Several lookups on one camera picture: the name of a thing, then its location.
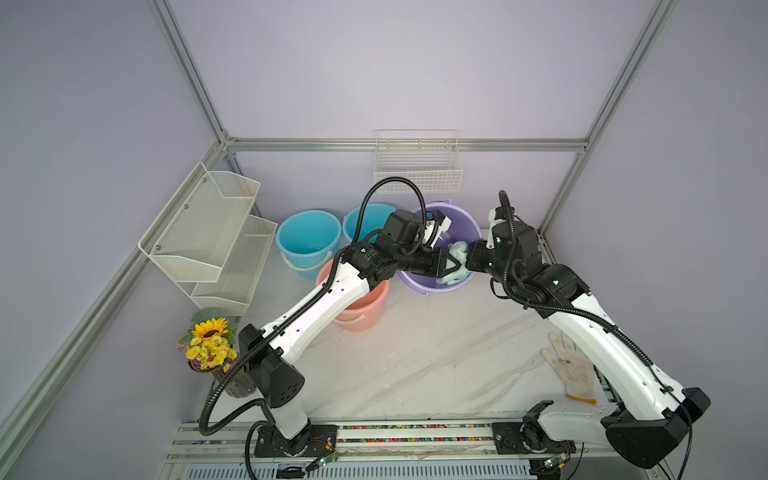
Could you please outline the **teal bucket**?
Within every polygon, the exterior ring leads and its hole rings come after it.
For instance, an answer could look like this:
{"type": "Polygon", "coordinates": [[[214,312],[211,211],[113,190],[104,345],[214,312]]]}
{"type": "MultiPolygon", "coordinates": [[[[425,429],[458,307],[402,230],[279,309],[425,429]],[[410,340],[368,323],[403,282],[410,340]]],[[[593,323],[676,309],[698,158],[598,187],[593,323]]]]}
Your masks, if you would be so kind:
{"type": "MultiPolygon", "coordinates": [[[[371,231],[384,227],[388,217],[396,210],[395,207],[383,203],[369,203],[366,206],[363,223],[360,229],[360,239],[363,239],[371,231]]],[[[351,243],[360,217],[360,207],[355,208],[344,216],[342,221],[342,234],[347,243],[351,243]]]]}

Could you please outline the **mint green microfibre cloth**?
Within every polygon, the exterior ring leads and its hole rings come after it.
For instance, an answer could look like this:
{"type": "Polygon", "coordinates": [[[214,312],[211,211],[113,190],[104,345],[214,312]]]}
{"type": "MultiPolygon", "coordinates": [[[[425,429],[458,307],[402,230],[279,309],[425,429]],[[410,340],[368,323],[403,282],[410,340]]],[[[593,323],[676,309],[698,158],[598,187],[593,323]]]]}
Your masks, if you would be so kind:
{"type": "Polygon", "coordinates": [[[438,285],[452,286],[464,281],[470,274],[466,267],[468,258],[468,244],[459,241],[451,244],[448,248],[448,258],[446,267],[448,272],[436,279],[438,285]]]}

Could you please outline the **purple plastic bucket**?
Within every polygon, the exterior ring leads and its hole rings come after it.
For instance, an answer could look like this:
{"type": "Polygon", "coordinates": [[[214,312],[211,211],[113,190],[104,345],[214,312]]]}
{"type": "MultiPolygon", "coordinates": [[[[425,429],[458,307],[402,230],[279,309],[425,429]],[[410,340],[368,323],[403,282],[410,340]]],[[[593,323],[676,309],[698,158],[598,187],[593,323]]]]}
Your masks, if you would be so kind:
{"type": "MultiPolygon", "coordinates": [[[[451,220],[449,229],[441,233],[436,242],[436,247],[449,248],[456,242],[465,242],[467,245],[483,240],[482,231],[475,219],[463,208],[449,200],[429,202],[426,204],[428,211],[440,211],[451,220]]],[[[454,283],[438,283],[435,278],[415,275],[409,272],[398,272],[397,275],[403,283],[415,292],[429,296],[454,292],[467,285],[475,276],[474,272],[468,272],[461,280],[454,283]]]]}

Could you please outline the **pink plastic bucket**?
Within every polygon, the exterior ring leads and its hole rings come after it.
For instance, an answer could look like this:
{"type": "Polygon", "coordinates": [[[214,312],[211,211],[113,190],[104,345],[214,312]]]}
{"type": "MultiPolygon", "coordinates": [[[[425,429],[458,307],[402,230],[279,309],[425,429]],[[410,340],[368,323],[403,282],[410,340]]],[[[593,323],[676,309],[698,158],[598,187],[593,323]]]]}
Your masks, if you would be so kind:
{"type": "Polygon", "coordinates": [[[339,263],[329,291],[310,313],[319,312],[323,327],[331,323],[352,332],[375,326],[383,317],[389,280],[371,281],[349,263],[339,263]]]}

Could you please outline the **teal bucket being wiped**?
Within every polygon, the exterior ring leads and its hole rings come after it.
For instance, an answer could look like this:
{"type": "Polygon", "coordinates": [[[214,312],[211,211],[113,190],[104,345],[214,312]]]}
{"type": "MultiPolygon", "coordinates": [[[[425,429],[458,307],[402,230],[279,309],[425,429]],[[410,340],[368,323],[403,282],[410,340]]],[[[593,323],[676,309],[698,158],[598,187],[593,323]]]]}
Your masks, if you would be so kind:
{"type": "Polygon", "coordinates": [[[339,219],[324,210],[306,210],[283,221],[275,241],[285,265],[310,281],[332,260],[340,247],[339,219]]]}

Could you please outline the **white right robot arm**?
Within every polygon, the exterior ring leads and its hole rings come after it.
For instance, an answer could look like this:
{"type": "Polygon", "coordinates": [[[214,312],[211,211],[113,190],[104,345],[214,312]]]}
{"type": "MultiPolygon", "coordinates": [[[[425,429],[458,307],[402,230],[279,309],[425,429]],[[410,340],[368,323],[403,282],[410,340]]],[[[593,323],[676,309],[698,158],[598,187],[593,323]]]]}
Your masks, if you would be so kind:
{"type": "Polygon", "coordinates": [[[490,275],[503,299],[556,326],[553,348],[562,371],[576,378],[601,376],[617,401],[599,413],[543,400],[524,417],[529,436],[608,446],[643,469],[680,444],[690,446],[693,424],[711,404],[707,394],[683,387],[656,366],[572,269],[544,262],[536,230],[511,209],[492,209],[489,222],[487,238],[469,246],[468,269],[490,275]]]}

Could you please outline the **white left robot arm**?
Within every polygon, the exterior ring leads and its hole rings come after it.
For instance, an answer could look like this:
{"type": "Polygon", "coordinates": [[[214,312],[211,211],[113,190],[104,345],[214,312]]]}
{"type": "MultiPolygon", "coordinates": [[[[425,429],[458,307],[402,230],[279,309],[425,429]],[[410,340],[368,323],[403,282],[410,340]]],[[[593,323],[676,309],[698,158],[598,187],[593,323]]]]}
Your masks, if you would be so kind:
{"type": "Polygon", "coordinates": [[[354,302],[399,271],[440,278],[461,262],[436,245],[452,226],[439,211],[426,213],[426,224],[402,209],[384,227],[349,244],[331,263],[332,272],[281,318],[240,334],[243,368],[262,394],[265,417],[283,439],[306,436],[309,420],[299,399],[305,378],[295,363],[312,340],[354,302]]]}

